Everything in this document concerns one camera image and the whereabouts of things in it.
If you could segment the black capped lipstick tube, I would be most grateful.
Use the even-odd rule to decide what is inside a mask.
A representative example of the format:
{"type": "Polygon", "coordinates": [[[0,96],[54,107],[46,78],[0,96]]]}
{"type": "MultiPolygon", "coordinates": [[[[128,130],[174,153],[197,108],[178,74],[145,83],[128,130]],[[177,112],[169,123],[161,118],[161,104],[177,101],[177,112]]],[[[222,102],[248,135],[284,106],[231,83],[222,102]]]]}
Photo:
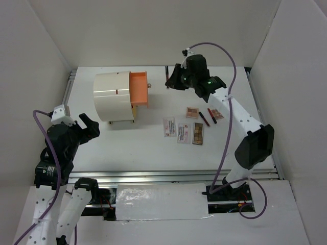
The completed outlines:
{"type": "Polygon", "coordinates": [[[199,116],[203,119],[203,121],[205,122],[205,124],[207,125],[207,127],[210,127],[209,122],[207,121],[207,119],[204,117],[204,115],[202,114],[201,111],[198,112],[199,116]]]}

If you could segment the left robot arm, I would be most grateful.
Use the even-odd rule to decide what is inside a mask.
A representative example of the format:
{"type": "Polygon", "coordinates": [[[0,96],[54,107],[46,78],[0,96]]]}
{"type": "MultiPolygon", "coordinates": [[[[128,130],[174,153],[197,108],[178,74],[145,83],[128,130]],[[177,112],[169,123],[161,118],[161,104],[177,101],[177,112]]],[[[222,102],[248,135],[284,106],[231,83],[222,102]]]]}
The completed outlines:
{"type": "Polygon", "coordinates": [[[50,113],[34,110],[33,118],[44,135],[46,147],[35,168],[36,201],[32,224],[15,244],[24,238],[27,244],[69,244],[71,239],[77,239],[77,223],[85,206],[100,198],[97,180],[80,178],[74,184],[69,203],[60,210],[77,149],[99,137],[99,123],[82,113],[79,118],[86,127],[81,128],[58,110],[50,113]]]}

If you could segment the dark red lip gloss tube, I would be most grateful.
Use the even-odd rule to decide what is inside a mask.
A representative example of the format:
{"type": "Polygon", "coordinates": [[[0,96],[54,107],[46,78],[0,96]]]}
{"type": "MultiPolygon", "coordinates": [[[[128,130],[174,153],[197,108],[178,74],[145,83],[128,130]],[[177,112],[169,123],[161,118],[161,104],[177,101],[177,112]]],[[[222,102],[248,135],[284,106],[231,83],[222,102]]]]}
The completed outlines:
{"type": "Polygon", "coordinates": [[[167,86],[167,81],[169,80],[169,67],[168,66],[165,66],[165,76],[166,76],[165,86],[166,86],[166,89],[169,89],[169,86],[167,86]]]}

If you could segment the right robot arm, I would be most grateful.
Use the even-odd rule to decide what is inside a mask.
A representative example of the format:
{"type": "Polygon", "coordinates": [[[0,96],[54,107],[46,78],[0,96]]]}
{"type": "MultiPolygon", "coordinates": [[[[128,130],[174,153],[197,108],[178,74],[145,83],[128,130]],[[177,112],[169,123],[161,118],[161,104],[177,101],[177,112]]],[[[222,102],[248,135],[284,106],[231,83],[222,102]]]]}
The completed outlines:
{"type": "Polygon", "coordinates": [[[253,168],[264,162],[273,150],[274,128],[263,125],[251,116],[230,94],[230,88],[217,76],[211,76],[202,55],[186,57],[182,64],[175,64],[165,85],[176,90],[194,89],[196,95],[211,104],[228,120],[228,131],[235,131],[241,139],[234,156],[235,166],[224,177],[222,185],[212,185],[206,195],[222,191],[228,200],[235,199],[250,177],[253,168]]]}

